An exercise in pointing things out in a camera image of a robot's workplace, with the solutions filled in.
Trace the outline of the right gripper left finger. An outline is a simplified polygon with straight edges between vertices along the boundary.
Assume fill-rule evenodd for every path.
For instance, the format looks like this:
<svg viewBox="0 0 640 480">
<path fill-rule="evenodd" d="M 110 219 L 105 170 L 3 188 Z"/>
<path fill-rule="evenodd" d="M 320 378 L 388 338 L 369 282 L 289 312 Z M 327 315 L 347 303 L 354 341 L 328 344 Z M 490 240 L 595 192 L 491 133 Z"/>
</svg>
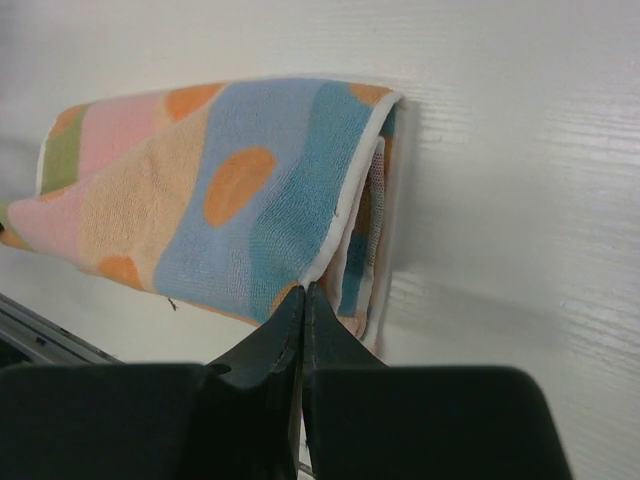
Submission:
<svg viewBox="0 0 640 480">
<path fill-rule="evenodd" d="M 1 367 L 5 479 L 294 479 L 304 290 L 207 364 Z"/>
</svg>

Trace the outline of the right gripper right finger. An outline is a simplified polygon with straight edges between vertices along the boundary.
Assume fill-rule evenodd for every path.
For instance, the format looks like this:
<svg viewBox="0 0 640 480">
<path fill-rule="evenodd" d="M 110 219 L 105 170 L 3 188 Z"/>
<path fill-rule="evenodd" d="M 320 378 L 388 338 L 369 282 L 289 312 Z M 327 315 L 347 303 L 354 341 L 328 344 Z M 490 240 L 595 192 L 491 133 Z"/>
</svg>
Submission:
<svg viewBox="0 0 640 480">
<path fill-rule="evenodd" d="M 305 296 L 302 405 L 319 479 L 568 479 L 546 398 L 508 366 L 384 364 Z"/>
</svg>

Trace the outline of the orange pastel patterned towel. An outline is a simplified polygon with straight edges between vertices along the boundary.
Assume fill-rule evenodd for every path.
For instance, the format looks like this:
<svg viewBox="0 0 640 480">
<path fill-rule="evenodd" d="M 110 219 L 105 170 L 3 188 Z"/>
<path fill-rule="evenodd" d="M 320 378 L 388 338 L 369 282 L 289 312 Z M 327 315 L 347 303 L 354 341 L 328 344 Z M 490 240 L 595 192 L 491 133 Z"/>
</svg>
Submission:
<svg viewBox="0 0 640 480">
<path fill-rule="evenodd" d="M 4 245 L 261 325 L 319 284 L 367 347 L 390 280 L 401 93 L 318 78 L 79 104 L 1 206 Z"/>
</svg>

